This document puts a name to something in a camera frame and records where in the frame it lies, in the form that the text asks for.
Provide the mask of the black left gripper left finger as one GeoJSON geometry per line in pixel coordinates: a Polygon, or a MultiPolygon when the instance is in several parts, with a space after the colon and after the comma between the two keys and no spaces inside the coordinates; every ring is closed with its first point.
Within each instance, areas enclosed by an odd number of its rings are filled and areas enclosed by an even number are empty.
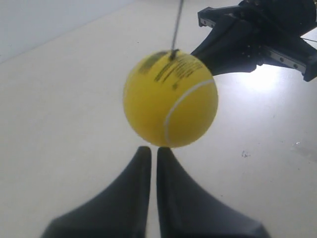
{"type": "Polygon", "coordinates": [[[101,193],[53,219],[43,238],[144,238],[152,153],[140,146],[122,173],[101,193]]]}

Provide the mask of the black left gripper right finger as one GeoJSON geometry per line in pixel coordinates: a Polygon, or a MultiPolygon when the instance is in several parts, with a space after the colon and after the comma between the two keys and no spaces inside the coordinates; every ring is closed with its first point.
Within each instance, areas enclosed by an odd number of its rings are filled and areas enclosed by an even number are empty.
{"type": "Polygon", "coordinates": [[[205,191],[167,147],[157,153],[157,204],[162,238],[270,237],[261,222],[205,191]]]}

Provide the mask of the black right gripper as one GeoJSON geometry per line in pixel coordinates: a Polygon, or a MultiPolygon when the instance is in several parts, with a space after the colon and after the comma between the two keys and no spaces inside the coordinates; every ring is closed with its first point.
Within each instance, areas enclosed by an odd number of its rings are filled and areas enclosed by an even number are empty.
{"type": "Polygon", "coordinates": [[[317,26],[314,0],[244,0],[207,7],[198,21],[211,32],[191,55],[212,75],[247,73],[267,64],[295,69],[306,82],[317,76],[317,51],[303,39],[317,26]]]}

